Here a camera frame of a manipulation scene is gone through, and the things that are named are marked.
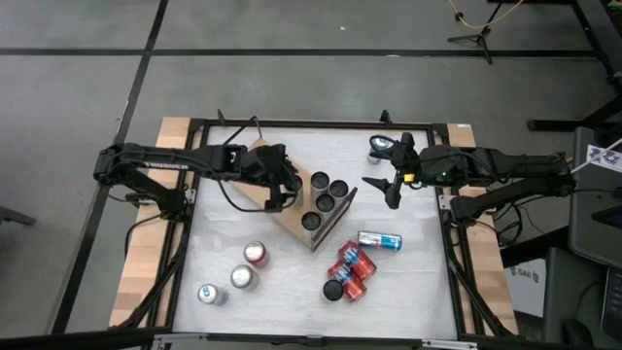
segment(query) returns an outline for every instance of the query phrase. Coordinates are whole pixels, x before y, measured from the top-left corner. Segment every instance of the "can holder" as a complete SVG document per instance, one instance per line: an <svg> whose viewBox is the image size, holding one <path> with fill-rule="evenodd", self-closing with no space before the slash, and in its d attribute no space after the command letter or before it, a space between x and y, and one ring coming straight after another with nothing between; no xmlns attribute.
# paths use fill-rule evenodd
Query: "can holder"
<svg viewBox="0 0 622 350"><path fill-rule="evenodd" d="M249 150L252 150L255 147L259 146L268 146L269 143L265 139L258 139L253 145L249 147ZM314 252L320 243L328 236L332 228L339 222L339 220L343 217L343 215L350 208L350 204L354 199L354 196L357 194L358 189L351 189L348 194L344 197L344 199L335 206L332 210L331 214L323 218L320 228L313 234L313 236L308 237L304 233L304 228L300 223L302 220L302 216L309 211L317 212L315 202L312 198L311 191L311 175L312 172L308 171L304 168L299 162L290 158L292 165L298 169L298 175L300 179L302 179L302 196L303 201L300 205L293 205L281 213L269 214L274 217L282 227L286 228L291 234L293 234L298 240L300 240L304 245L306 245L311 252ZM269 189L250 186L242 183L233 183L235 188L241 191L243 194L248 196L253 202L257 205L262 206L263 203L269 198Z"/></svg>

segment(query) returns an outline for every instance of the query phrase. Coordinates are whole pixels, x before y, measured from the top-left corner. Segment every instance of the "soda can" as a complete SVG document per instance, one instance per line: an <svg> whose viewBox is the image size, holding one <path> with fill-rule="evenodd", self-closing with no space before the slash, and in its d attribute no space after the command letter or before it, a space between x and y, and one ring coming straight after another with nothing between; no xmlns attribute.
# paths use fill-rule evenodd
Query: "soda can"
<svg viewBox="0 0 622 350"><path fill-rule="evenodd" d="M338 301L343 296L343 285L337 280L329 280L322 288L324 298L329 301Z"/></svg>
<svg viewBox="0 0 622 350"><path fill-rule="evenodd" d="M373 140L371 140L371 142L373 143L373 145L376 147L376 149L378 149L378 151L382 152L382 151L386 151L389 148L391 148L391 146L393 146L391 144L391 142L387 141L387 140L383 140L380 138L374 138ZM376 150L373 149L373 147L371 147L369 149L369 152L376 152ZM367 154L367 161L370 164L378 164L380 162L380 158L377 157L372 157L370 154Z"/></svg>
<svg viewBox="0 0 622 350"><path fill-rule="evenodd" d="M295 179L294 190L296 191L294 208L299 208L302 206L302 203L304 203L304 191L302 190L302 179L298 175L296 175L294 179Z"/></svg>
<svg viewBox="0 0 622 350"><path fill-rule="evenodd" d="M362 281L376 272L376 265L353 241L348 241L339 249L339 258L352 266L352 270Z"/></svg>
<svg viewBox="0 0 622 350"><path fill-rule="evenodd" d="M317 171L311 175L311 199L314 203L320 195L328 192L328 185L330 185L330 178L327 173Z"/></svg>
<svg viewBox="0 0 622 350"><path fill-rule="evenodd" d="M343 180L335 180L330 183L328 193L334 198L334 206L337 207L348 194L348 184Z"/></svg>
<svg viewBox="0 0 622 350"><path fill-rule="evenodd" d="M300 219L300 223L302 224L304 236L309 240L313 240L313 237L322 225L322 217L316 212L306 212Z"/></svg>
<svg viewBox="0 0 622 350"><path fill-rule="evenodd" d="M398 251L401 249L401 236L398 234L360 230L359 246L384 248Z"/></svg>
<svg viewBox="0 0 622 350"><path fill-rule="evenodd" d="M316 199L315 206L318 213L322 215L323 221L326 222L334 209L334 198L330 194L322 194Z"/></svg>
<svg viewBox="0 0 622 350"><path fill-rule="evenodd" d="M231 285L235 288L252 291L258 284L259 276L246 265L237 265L231 271Z"/></svg>
<svg viewBox="0 0 622 350"><path fill-rule="evenodd" d="M212 284L205 284L198 289L198 299L209 305L222 305L228 299L228 293Z"/></svg>
<svg viewBox="0 0 622 350"><path fill-rule="evenodd" d="M253 241L244 247L244 259L252 264L254 267L262 268L268 265L270 261L270 255L265 249L263 243L259 241Z"/></svg>
<svg viewBox="0 0 622 350"><path fill-rule="evenodd" d="M357 301L367 291L363 281L352 273L352 269L345 262L336 262L329 268L328 277L341 283L343 286L343 293L350 301Z"/></svg>

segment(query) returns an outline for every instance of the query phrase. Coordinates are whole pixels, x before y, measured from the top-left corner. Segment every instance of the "yellow cable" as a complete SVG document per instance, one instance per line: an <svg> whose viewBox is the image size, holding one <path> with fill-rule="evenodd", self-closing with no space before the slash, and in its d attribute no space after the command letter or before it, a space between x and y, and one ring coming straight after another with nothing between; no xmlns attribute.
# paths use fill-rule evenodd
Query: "yellow cable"
<svg viewBox="0 0 622 350"><path fill-rule="evenodd" d="M453 1L453 0L447 0L447 1L449 1L449 4L450 4L450 5L451 5L451 7L454 9L454 14L455 14L455 15L457 15L459 11L458 11L458 9L456 8L456 5L454 5L454 1ZM516 9L517 7L519 7L519 6L520 6L520 5L521 5L524 1L525 1L525 0L520 0L519 2L517 2L517 3L516 3L516 5L512 6L512 8L511 8L511 9L507 10L507 12L505 12L503 15L501 15L501 16L499 16L499 17L497 17L497 19L493 19L493 20L489 21L489 22L488 22L488 23L486 23L486 24L481 24L481 25L471 25L471 24L468 24L468 23L467 23L467 22L463 19L463 17L460 17L460 22L462 22L462 23L465 25L465 27L467 27L467 28L471 28L471 29L482 29L482 28L484 28L484 27L485 27L485 26L487 26L487 25L491 25L491 24L493 24L493 23L496 23L496 22L498 22L498 21L502 20L503 18L505 18L505 16L509 15L512 11L514 11L514 9Z"/></svg>

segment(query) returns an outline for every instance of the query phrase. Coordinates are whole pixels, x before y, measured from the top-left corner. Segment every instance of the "white table surface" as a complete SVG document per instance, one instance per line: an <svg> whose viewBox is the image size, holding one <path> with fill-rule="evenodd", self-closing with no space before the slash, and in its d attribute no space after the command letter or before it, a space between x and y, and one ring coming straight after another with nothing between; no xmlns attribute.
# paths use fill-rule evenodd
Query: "white table surface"
<svg viewBox="0 0 622 350"><path fill-rule="evenodd" d="M222 143L236 129L211 127L208 143ZM269 215L236 211L216 182L201 179L174 332L456 339L434 190L404 187L399 209L387 207L383 194L361 180L368 176L393 181L395 175L387 161L371 165L366 160L368 138L375 130L266 127L262 132L269 143L285 144L288 155L309 171L325 171L331 180L344 180L359 192L311 253ZM426 132L412 133L418 152L428 146ZM382 134L399 138L401 131ZM257 138L257 131L249 127L231 143L251 145ZM257 208L231 184L225 188L239 206ZM327 269L359 229L400 234L402 249L367 249L378 270L365 281L366 295L356 303L345 298L328 302L322 296ZM245 262L242 249L254 239L265 244L271 262L258 270L259 286L249 293L233 288L229 274ZM197 291L205 283L227 289L228 302L200 303Z"/></svg>

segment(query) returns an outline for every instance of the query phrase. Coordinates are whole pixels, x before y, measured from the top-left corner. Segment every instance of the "tripod stand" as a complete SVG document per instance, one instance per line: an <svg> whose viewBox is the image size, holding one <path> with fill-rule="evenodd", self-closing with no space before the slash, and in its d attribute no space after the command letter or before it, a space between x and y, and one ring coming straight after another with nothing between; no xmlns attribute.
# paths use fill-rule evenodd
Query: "tripod stand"
<svg viewBox="0 0 622 350"><path fill-rule="evenodd" d="M493 14L486 21L487 23L490 23L493 19L495 19L495 16L497 15L497 12L501 8L501 4L502 4L502 2L499 2L499 4L497 4L497 7L493 11ZM460 18L462 16L464 16L463 13L457 13L456 16L455 16L455 19L456 20L460 20ZM486 58L486 61L488 62L488 64L493 64L493 59L490 57L490 52L488 50L488 45L486 45L486 35L488 35L488 33L490 33L490 27L488 25L486 25L482 29L482 31L479 32L479 34L472 34L472 35L464 35L464 36L452 37L452 38L447 39L447 41L450 42L450 43L456 43L456 42L463 41L463 40L469 40L469 41L477 44L480 48L482 48L484 50L484 57Z"/></svg>

